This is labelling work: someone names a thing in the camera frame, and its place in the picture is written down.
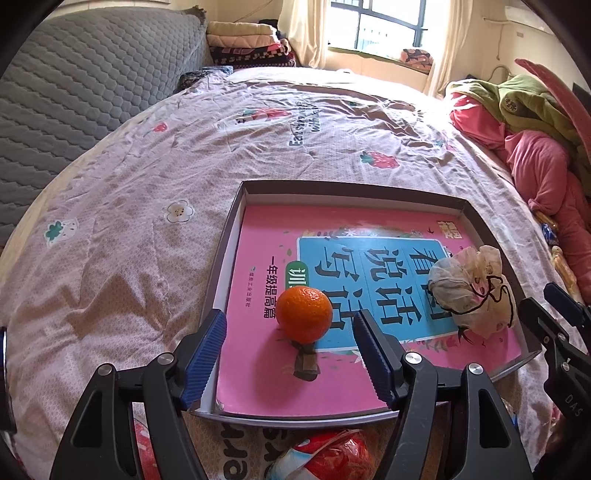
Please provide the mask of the red white bun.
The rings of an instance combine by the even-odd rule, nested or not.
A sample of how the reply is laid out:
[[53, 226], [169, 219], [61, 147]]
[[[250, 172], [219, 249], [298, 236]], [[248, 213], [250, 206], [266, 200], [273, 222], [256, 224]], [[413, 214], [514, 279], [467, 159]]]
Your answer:
[[375, 458], [360, 429], [311, 435], [280, 455], [266, 479], [371, 479]]

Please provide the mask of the yellow snack packet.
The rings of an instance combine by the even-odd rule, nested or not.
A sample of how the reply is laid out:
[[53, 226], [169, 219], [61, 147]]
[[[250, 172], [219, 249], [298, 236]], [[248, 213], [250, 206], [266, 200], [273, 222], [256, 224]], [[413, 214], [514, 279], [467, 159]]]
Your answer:
[[578, 287], [577, 278], [569, 267], [562, 249], [559, 246], [551, 247], [551, 262], [554, 269], [562, 279], [568, 294], [578, 303], [583, 304], [583, 298]]

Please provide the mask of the dark blue clothing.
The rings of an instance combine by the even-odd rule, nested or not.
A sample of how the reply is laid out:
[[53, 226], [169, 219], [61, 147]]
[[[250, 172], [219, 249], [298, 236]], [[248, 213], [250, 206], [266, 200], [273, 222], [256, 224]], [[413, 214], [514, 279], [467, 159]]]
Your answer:
[[228, 76], [234, 70], [232, 66], [204, 66], [197, 71], [185, 72], [180, 75], [174, 92], [181, 92], [211, 74], [221, 73], [224, 76]]

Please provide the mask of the window with dark frame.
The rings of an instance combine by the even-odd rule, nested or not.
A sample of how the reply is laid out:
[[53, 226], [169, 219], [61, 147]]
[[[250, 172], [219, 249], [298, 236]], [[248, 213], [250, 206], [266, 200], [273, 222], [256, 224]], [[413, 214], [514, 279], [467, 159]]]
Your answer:
[[420, 48], [426, 28], [424, 0], [332, 1], [327, 19], [332, 49], [399, 58], [404, 49]]

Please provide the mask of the grey quilted headboard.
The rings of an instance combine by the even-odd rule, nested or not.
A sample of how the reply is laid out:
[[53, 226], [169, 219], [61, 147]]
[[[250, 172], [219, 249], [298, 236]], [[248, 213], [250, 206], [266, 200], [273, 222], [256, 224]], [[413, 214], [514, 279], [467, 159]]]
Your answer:
[[39, 25], [1, 78], [1, 240], [41, 191], [127, 120], [211, 65], [204, 9], [114, 7]]

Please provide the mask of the pink floral bedsheet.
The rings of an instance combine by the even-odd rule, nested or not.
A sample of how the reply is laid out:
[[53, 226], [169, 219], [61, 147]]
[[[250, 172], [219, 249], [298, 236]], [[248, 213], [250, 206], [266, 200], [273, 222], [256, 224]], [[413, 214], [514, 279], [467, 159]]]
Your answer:
[[15, 452], [49, 476], [95, 367], [135, 367], [197, 327], [245, 181], [378, 185], [467, 201], [521, 289], [557, 278], [493, 155], [408, 86], [328, 71], [214, 74], [126, 122], [34, 201], [1, 256]]

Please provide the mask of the green garment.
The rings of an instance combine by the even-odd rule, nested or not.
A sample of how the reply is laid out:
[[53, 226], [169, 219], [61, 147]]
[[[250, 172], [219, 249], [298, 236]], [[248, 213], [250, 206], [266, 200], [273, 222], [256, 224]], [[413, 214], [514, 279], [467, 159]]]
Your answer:
[[533, 76], [520, 74], [501, 84], [481, 79], [455, 81], [447, 86], [446, 93], [478, 102], [515, 133], [543, 132], [566, 147], [577, 160], [590, 160], [570, 118], [547, 87]]

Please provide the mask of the pink quilt pile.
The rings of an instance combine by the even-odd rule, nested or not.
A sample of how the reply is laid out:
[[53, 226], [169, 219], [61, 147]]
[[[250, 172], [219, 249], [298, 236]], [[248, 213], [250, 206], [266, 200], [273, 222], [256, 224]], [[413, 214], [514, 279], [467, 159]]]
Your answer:
[[559, 246], [577, 279], [582, 299], [589, 303], [590, 205], [569, 168], [567, 149], [541, 131], [511, 133], [485, 106], [465, 94], [453, 93], [451, 102], [452, 124], [503, 161], [532, 212], [557, 223]]

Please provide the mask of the shallow grey cardboard box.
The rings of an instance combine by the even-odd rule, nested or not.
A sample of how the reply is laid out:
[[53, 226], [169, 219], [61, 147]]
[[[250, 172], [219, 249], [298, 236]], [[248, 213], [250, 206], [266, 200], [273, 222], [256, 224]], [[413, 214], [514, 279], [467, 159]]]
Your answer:
[[[245, 181], [221, 234], [204, 309], [228, 333], [192, 413], [274, 428], [322, 428], [388, 419], [353, 338], [366, 309], [404, 348], [434, 365], [481, 364], [498, 380], [540, 343], [519, 323], [488, 338], [459, 337], [429, 295], [439, 259], [496, 238], [473, 206], [446, 195], [318, 181]], [[311, 353], [281, 332], [276, 300], [294, 286], [321, 290], [332, 326]]]

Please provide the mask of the patterned cushion on sill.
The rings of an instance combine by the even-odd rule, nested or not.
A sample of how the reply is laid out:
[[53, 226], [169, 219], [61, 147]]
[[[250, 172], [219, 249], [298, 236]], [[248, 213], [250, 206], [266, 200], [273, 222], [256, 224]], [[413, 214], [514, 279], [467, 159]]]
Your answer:
[[432, 69], [434, 59], [432, 55], [419, 48], [404, 49], [401, 52], [400, 60], [418, 71], [429, 73]]

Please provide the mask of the cream curtain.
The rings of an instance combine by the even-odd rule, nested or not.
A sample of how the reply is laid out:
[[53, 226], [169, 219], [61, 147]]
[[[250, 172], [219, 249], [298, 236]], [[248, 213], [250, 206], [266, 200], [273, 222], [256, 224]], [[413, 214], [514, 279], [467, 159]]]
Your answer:
[[287, 36], [303, 66], [325, 68], [329, 6], [328, 0], [283, 0], [279, 30]]
[[423, 92], [442, 96], [464, 46], [473, 14], [472, 0], [428, 1], [428, 45], [433, 64]]

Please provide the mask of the crumpled white drawstring bag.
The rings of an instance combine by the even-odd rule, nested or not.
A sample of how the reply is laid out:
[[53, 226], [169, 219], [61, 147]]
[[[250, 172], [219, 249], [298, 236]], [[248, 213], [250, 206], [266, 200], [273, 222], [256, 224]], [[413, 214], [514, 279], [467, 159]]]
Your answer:
[[512, 328], [517, 319], [501, 251], [493, 246], [470, 246], [438, 260], [429, 271], [427, 288], [437, 304], [451, 314], [461, 340], [469, 332], [488, 339]]

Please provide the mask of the white air conditioner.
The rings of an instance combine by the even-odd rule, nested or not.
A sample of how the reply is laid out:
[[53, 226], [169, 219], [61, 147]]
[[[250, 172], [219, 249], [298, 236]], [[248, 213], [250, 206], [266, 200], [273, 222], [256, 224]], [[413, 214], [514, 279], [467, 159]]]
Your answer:
[[530, 9], [506, 5], [504, 10], [506, 19], [509, 22], [527, 26], [548, 35], [553, 35], [551, 28]]

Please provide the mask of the stack of folded blankets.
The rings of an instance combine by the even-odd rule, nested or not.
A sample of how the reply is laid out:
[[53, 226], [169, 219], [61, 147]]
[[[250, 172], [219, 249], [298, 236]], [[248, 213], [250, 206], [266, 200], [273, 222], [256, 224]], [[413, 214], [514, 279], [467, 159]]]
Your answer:
[[290, 41], [277, 30], [276, 23], [214, 21], [207, 26], [206, 39], [217, 66], [297, 67]]

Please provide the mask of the cream curtain left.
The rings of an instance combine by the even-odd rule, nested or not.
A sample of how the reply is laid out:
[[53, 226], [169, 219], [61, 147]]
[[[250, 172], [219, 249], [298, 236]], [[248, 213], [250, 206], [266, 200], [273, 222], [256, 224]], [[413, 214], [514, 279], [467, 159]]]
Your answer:
[[328, 0], [283, 0], [279, 30], [287, 36], [303, 66], [325, 68], [329, 6]]

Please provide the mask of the cream curtain right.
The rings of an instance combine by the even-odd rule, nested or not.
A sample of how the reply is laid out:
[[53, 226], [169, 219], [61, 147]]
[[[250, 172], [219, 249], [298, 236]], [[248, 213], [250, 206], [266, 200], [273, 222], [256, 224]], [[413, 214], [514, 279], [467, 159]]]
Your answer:
[[433, 64], [423, 92], [442, 96], [464, 46], [473, 14], [472, 0], [428, 1], [428, 45]]

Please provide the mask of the small orange mandarin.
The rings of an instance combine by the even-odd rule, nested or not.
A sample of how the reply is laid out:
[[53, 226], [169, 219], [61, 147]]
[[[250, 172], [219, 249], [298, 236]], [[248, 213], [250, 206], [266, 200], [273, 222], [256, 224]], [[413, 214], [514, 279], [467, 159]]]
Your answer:
[[332, 304], [321, 290], [296, 286], [280, 294], [276, 320], [284, 335], [301, 345], [315, 343], [332, 324]]

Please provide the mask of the pink and blue book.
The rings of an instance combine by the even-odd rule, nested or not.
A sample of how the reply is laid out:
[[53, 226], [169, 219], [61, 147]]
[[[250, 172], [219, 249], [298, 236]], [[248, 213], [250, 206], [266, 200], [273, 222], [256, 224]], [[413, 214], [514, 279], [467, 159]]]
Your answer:
[[[434, 365], [503, 370], [521, 355], [517, 333], [483, 339], [469, 332], [461, 340], [427, 288], [435, 262], [474, 245], [454, 214], [250, 204], [229, 287], [217, 408], [270, 420], [382, 410], [353, 338], [353, 315], [362, 309]], [[331, 328], [315, 343], [320, 375], [313, 382], [294, 377], [297, 349], [276, 320], [277, 299], [296, 286], [321, 290], [332, 304]]]

